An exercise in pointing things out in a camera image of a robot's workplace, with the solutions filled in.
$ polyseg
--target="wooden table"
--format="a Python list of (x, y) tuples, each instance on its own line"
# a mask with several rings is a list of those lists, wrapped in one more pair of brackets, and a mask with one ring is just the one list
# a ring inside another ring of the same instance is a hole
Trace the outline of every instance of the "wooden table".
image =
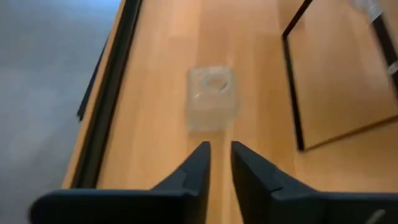
[[(63, 188), (71, 186), (124, 3), (99, 65)], [(301, 3), (144, 0), (97, 188), (150, 189), (209, 140), (207, 223), (242, 223), (230, 164), (230, 142), (237, 140), (318, 190), (398, 192), (398, 123), (308, 152), (296, 150), (281, 33)], [(397, 6), (394, 0), (382, 3)], [(314, 6), (289, 37), (298, 61), (298, 98), (308, 141), (397, 115), (394, 89), (366, 15), (344, 0)], [(389, 7), (387, 17), (398, 37), (396, 9)], [(227, 65), (236, 72), (239, 116), (225, 132), (188, 133), (186, 73), (209, 65)]]

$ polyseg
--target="transparent cube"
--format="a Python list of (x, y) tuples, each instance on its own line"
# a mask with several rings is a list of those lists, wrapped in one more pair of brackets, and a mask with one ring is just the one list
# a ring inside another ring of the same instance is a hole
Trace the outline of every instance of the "transparent cube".
[(187, 75), (187, 118), (190, 131), (221, 131), (238, 114), (235, 76), (226, 67), (193, 68)]

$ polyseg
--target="black frame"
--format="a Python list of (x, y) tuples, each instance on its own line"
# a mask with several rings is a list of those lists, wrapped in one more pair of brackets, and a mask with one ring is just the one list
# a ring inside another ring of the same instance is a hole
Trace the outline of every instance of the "black frame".
[(56, 190), (30, 208), (32, 224), (204, 224), (210, 180), (210, 143), (201, 143), (151, 190)]
[(128, 0), (104, 71), (71, 188), (96, 187), (142, 0)]
[[(293, 113), (293, 117), (294, 117), (296, 143), (297, 143), (297, 149), (300, 151), (304, 151), (306, 149), (315, 149), (317, 147), (324, 146), (326, 144), (329, 144), (329, 143), (332, 143), (332, 142), (335, 142), (335, 141), (338, 141), (338, 140), (341, 140), (341, 139), (344, 139), (344, 138), (347, 138), (350, 136), (354, 136), (359, 133), (369, 131), (376, 127), (384, 126), (385, 124), (388, 124), (388, 123), (398, 120), (398, 114), (397, 114), (393, 117), (384, 119), (382, 121), (375, 122), (373, 124), (363, 126), (358, 129), (354, 129), (352, 131), (341, 134), (339, 136), (335, 136), (333, 138), (327, 139), (325, 141), (314, 144), (312, 146), (307, 146), (305, 144), (302, 124), (301, 124), (299, 103), (297, 100), (296, 87), (295, 87), (295, 81), (294, 81), (293, 61), (292, 61), (292, 57), (290, 55), (290, 50), (289, 50), (289, 34), (293, 30), (293, 28), (296, 26), (296, 24), (298, 23), (300, 18), (303, 16), (304, 12), (311, 5), (312, 1), (313, 0), (304, 0), (303, 4), (300, 6), (298, 11), (294, 15), (293, 19), (289, 22), (288, 26), (286, 27), (285, 31), (282, 34), (285, 65), (286, 65), (287, 79), (289, 82), (289, 90), (290, 90), (290, 102), (292, 104), (292, 113)], [(391, 37), (388, 33), (386, 24), (384, 23), (382, 14), (379, 15), (377, 18), (375, 18), (375, 20), (372, 21), (372, 27), (376, 34), (377, 40), (379, 42), (380, 49), (382, 50), (382, 54), (384, 56), (386, 66), (387, 66), (387, 71), (391, 75), (392, 84), (394, 85), (396, 96), (398, 99), (398, 69), (397, 69), (398, 56), (397, 56), (397, 52), (394, 48), (394, 44), (391, 40)]]
[(231, 165), (245, 224), (398, 222), (397, 193), (319, 192), (237, 141)]

